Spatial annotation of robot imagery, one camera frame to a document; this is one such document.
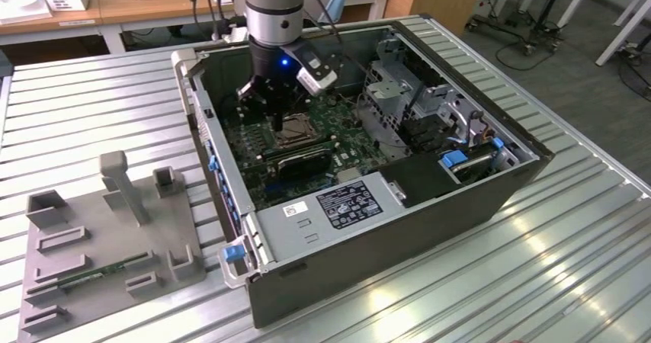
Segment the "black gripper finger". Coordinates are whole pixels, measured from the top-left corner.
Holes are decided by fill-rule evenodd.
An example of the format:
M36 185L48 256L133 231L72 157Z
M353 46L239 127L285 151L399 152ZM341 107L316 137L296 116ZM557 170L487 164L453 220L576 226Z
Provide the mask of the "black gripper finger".
M292 114L299 104L307 97L307 90L300 86L283 88L280 93L280 109L279 109L279 129L284 128L284 118L287 114Z
M236 91L237 108L244 124L267 119L273 130L280 129L280 89L276 81L253 76Z

